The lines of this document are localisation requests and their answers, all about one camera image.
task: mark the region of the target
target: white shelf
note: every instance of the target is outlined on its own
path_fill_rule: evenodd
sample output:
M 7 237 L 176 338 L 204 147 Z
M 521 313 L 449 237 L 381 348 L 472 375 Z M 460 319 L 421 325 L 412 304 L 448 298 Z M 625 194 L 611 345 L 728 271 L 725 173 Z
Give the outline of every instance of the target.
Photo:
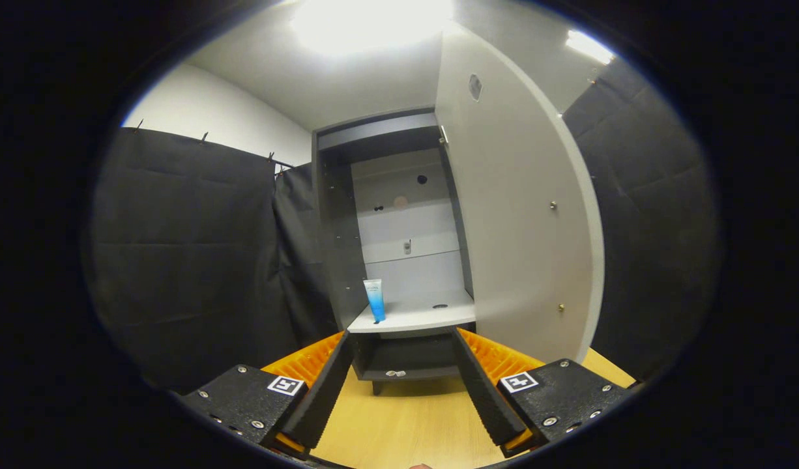
M 432 306 L 445 304 L 447 308 Z M 352 334 L 403 332 L 474 322 L 474 300 L 465 290 L 416 294 L 414 297 L 385 302 L 385 320 L 374 324 L 368 305 L 350 324 Z

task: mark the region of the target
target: lower shelf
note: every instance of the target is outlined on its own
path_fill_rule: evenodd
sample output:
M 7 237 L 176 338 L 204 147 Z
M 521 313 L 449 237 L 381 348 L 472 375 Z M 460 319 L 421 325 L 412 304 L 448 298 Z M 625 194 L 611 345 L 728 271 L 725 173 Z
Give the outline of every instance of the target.
M 369 381 L 433 380 L 459 375 L 451 335 L 429 335 L 403 339 L 373 338 L 367 365 L 360 379 Z M 402 377 L 390 377 L 388 371 L 405 371 Z

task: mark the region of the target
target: ceiling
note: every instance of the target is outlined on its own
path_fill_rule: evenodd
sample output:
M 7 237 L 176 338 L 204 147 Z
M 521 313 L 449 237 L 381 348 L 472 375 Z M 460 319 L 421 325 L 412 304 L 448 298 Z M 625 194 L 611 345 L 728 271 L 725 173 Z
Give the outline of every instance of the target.
M 564 47 L 569 23 L 505 0 L 453 0 L 453 19 L 518 63 L 563 111 L 602 64 Z M 328 57 L 290 25 L 299 2 L 257 13 L 187 63 L 245 89 L 307 131 L 361 116 L 435 103 L 441 36 L 391 50 Z

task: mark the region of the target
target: orange gripper pad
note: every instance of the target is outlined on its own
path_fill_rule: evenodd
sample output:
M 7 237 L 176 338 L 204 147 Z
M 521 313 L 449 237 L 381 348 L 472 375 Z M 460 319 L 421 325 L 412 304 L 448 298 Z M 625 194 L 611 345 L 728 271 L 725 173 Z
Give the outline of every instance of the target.
M 486 376 L 495 386 L 498 386 L 498 381 L 503 377 L 534 370 L 545 365 L 527 354 L 505 347 L 468 330 L 460 329 L 460 327 L 457 330 L 472 350 L 480 367 L 484 369 Z
M 315 380 L 319 379 L 321 369 L 325 367 L 325 363 L 329 360 L 336 345 L 339 345 L 344 333 L 342 330 L 326 339 L 307 345 L 295 353 L 284 356 L 277 362 L 263 366 L 261 370 L 280 377 L 306 381 L 307 386 L 312 389 Z

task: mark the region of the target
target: cabinet shelf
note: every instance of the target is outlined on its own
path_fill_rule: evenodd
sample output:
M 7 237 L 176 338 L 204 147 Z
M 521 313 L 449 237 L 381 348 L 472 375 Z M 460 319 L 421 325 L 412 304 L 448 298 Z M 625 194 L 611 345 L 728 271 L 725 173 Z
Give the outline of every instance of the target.
M 434 305 L 448 305 L 433 308 Z M 352 334 L 407 332 L 474 322 L 474 300 L 465 290 L 417 294 L 385 302 L 385 320 L 374 324 L 370 305 L 356 317 L 348 330 Z
M 405 371 L 389 377 L 387 371 Z M 377 339 L 360 379 L 369 381 L 432 380 L 456 377 L 452 338 L 449 334 L 406 339 Z

